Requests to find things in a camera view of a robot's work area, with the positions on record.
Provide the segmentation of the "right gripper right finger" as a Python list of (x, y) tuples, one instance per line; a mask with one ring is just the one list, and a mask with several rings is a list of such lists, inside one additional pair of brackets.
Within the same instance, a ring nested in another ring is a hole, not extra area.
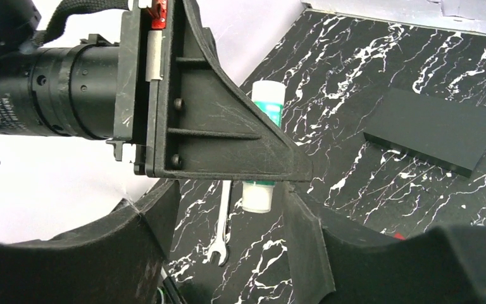
[(397, 239), (280, 185), (298, 303), (486, 303), (486, 226)]

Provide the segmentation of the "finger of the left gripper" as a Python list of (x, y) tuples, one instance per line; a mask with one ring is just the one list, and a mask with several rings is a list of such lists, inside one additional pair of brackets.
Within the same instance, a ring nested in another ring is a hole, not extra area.
[(153, 176), (298, 181), (313, 165), (228, 77), (195, 1), (168, 1), (153, 80)]

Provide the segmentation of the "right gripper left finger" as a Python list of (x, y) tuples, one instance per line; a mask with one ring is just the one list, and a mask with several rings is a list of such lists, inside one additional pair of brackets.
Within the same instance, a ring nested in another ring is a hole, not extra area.
[(180, 197), (168, 180), (48, 241), (0, 244), (0, 303), (155, 303)]

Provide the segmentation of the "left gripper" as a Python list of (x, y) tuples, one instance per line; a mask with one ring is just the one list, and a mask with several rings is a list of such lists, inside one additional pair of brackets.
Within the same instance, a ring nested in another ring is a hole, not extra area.
[(174, 3), (134, 6), (119, 44), (94, 34), (73, 48), (38, 50), (29, 71), (29, 129), (38, 136), (137, 145), (135, 172), (174, 174)]

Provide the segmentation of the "red envelope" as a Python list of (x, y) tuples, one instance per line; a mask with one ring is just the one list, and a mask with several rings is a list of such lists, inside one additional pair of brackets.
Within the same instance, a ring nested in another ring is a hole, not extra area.
[(401, 233), (398, 233), (398, 232), (395, 233), (393, 235), (393, 237), (396, 238), (396, 239), (400, 239), (400, 240), (405, 240), (406, 239)]

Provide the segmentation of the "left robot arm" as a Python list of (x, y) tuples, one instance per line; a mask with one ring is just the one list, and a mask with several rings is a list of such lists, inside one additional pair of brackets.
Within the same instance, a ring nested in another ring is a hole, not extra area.
[(223, 71), (195, 1), (0, 1), (0, 134), (136, 147), (167, 179), (298, 181), (306, 153)]

